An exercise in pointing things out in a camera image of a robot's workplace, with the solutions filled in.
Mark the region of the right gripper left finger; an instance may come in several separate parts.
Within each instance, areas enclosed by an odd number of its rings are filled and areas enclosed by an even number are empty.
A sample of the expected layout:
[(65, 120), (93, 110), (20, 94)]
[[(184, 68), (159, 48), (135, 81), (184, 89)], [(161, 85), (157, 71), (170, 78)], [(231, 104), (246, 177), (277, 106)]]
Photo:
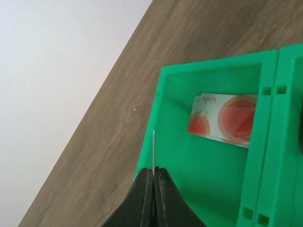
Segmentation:
[(153, 173), (142, 168), (120, 206), (102, 225), (104, 227), (153, 226)]

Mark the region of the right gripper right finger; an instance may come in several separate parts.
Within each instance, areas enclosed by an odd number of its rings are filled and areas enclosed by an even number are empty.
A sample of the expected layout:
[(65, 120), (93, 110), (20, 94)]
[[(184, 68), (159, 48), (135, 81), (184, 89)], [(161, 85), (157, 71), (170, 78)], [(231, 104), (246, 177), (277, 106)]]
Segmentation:
[(166, 168), (155, 168), (154, 190), (156, 227), (205, 226), (187, 205)]

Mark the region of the red white card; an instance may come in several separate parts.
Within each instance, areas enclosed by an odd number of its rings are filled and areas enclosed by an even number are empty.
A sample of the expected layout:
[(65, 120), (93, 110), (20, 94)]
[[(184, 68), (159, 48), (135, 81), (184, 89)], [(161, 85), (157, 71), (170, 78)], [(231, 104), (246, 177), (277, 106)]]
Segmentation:
[(188, 133), (248, 148), (257, 96), (202, 93), (194, 98)]
[(155, 130), (152, 131), (152, 173), (155, 174)]

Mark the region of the green plastic organizer tray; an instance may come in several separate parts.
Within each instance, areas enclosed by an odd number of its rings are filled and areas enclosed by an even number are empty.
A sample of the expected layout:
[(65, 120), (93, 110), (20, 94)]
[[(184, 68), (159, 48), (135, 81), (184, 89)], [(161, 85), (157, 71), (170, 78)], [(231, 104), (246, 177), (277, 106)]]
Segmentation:
[[(187, 132), (202, 93), (258, 97), (248, 148)], [(168, 170), (208, 227), (303, 224), (303, 46), (161, 70), (137, 169)]]

